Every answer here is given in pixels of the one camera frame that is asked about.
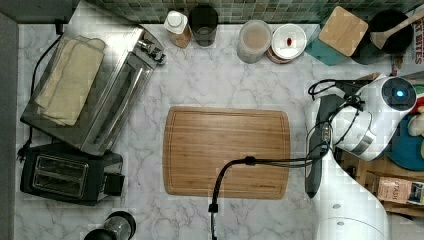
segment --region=toaster oven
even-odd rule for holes
[[[84,0],[79,2],[63,36],[97,38],[106,45],[78,119],[72,126],[62,126],[38,111],[35,98],[52,72],[53,57],[20,120],[82,152],[100,156],[113,145],[157,64],[165,62],[164,49],[141,25]]]

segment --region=spice jar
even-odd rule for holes
[[[163,24],[171,42],[180,48],[186,48],[191,39],[187,23],[188,19],[184,14],[170,11]]]

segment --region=plug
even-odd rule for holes
[[[56,34],[62,35],[65,32],[64,21],[60,19],[54,20],[54,25],[56,27]]]

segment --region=kitchen counter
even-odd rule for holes
[[[290,123],[291,157],[301,157],[305,155],[304,109],[311,102],[307,94],[310,85],[326,78],[356,79],[372,72],[391,72],[389,59],[369,66],[347,59],[328,67],[306,53],[285,65],[272,63],[265,55],[249,65],[236,55],[241,25],[221,25],[211,47],[202,48],[192,40],[187,49],[174,46],[162,25],[144,26],[164,45],[168,62],[155,69],[113,148],[124,158],[122,196],[86,207],[28,195],[19,190],[23,164],[18,162],[15,239],[83,239],[117,210],[134,215],[137,232],[133,239],[208,239],[211,198],[173,196],[164,189],[163,132],[172,106],[284,111]],[[317,27],[300,26],[308,37]],[[29,99],[33,68],[56,38],[52,25],[20,25],[19,31],[17,149],[28,137],[28,127],[19,122],[19,117]],[[33,146],[49,141],[44,134],[34,133]],[[218,239],[313,237],[316,214],[304,193],[301,170],[290,170],[281,200],[220,198],[219,207]]]

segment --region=jar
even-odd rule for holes
[[[188,19],[184,14],[170,11],[163,24],[168,31],[171,42],[180,48],[186,48],[191,40],[191,34],[187,23]]]
[[[248,21],[239,33],[237,56],[245,63],[259,61],[271,45],[271,37],[271,28],[264,21]]]
[[[266,55],[274,63],[288,63],[305,50],[305,31],[295,24],[285,24],[274,31]]]

